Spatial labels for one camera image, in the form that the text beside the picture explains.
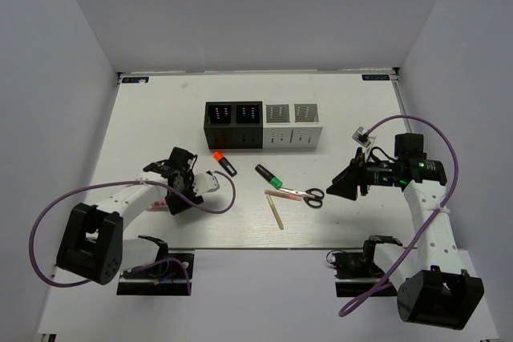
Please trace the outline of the orange cap black highlighter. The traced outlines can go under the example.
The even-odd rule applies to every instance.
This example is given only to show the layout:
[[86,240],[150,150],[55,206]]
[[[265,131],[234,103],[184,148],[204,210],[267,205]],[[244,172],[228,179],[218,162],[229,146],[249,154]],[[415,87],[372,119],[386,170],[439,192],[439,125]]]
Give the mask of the orange cap black highlighter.
[[216,151],[213,154],[214,159],[220,164],[220,166],[228,173],[229,176],[234,177],[237,175],[235,167],[228,161],[220,151]]

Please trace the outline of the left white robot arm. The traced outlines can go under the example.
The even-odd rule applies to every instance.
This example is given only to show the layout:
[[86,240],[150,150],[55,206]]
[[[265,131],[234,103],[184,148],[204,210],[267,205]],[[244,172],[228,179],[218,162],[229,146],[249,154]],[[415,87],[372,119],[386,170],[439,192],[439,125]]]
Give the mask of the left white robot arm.
[[125,242],[123,232],[153,203],[163,200],[172,215],[203,198],[196,193],[193,167],[197,156],[179,147],[167,159],[149,163],[140,178],[100,203],[75,205],[59,246],[58,268],[105,285],[120,269],[142,265],[150,276],[169,268],[169,257],[148,238]]

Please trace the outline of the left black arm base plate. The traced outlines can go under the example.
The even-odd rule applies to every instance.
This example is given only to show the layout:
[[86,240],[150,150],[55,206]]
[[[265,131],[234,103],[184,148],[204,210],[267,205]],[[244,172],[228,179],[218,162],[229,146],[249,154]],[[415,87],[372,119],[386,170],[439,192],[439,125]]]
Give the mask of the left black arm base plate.
[[143,271],[120,274],[117,296],[190,296],[186,275],[176,262],[166,261]]

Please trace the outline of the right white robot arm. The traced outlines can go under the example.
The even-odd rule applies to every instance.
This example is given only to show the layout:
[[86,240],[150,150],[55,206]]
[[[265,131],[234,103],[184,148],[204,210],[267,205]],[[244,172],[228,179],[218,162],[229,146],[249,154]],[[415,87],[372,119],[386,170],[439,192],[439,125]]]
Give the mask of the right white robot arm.
[[398,187],[414,226],[412,251],[393,236],[371,235],[360,252],[339,251],[331,263],[336,277],[378,277],[379,290],[397,292],[402,321],[462,330],[484,295],[483,282],[459,257],[446,198],[444,166],[429,159],[420,134],[394,138],[394,157],[381,160],[365,145],[328,187],[330,195],[355,200],[370,187]]

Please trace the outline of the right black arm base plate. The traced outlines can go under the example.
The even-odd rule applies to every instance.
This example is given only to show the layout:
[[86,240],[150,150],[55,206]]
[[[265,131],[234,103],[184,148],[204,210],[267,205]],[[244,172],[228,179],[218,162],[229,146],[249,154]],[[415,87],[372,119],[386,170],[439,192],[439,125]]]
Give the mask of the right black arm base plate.
[[371,289],[385,274],[364,257],[363,250],[329,251],[325,263],[332,268],[337,298],[353,298]]

